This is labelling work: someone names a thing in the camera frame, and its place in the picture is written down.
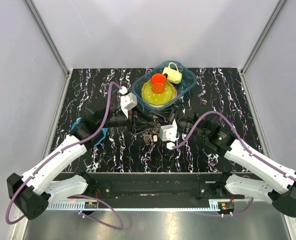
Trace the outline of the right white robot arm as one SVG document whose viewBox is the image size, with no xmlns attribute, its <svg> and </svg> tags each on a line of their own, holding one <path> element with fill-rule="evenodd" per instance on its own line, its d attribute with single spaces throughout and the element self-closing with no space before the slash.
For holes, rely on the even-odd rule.
<svg viewBox="0 0 296 240">
<path fill-rule="evenodd" d="M 258 180 L 223 173 L 223 180 L 215 185 L 216 195 L 226 198 L 244 195 L 271 204 L 280 213 L 296 218 L 296 170 L 285 167 L 248 145 L 232 123 L 217 111 L 208 111 L 188 124 L 188 134 L 179 144 L 178 124 L 174 120 L 168 130 L 160 131 L 167 148 L 178 149 L 188 142 L 196 130 L 201 131 L 203 146 L 217 155 L 233 161 L 259 177 Z"/>
</svg>

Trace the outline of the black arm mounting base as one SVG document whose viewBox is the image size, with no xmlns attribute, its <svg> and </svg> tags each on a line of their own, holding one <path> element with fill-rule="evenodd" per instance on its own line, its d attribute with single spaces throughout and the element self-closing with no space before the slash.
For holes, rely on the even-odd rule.
<svg viewBox="0 0 296 240">
<path fill-rule="evenodd" d="M 100 199 L 118 196 L 184 195 L 195 199 L 229 199 L 224 173 L 86 173 L 81 195 Z"/>
</svg>

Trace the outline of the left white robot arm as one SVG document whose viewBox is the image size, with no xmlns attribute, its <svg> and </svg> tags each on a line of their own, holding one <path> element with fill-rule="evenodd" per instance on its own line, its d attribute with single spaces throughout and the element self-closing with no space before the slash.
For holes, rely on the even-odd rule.
<svg viewBox="0 0 296 240">
<path fill-rule="evenodd" d="M 69 179 L 54 182 L 62 170 L 75 159 L 102 142 L 109 128 L 128 127 L 131 132 L 142 132 L 153 128 L 156 120 L 137 107 L 132 110 L 108 108 L 93 111 L 89 108 L 73 125 L 63 142 L 45 159 L 22 175 L 11 174 L 7 178 L 10 210 L 15 205 L 23 216 L 33 220 L 40 216 L 51 203 L 61 199 L 82 195 L 85 198 L 98 194 L 97 181 L 86 172 L 77 172 Z"/>
</svg>

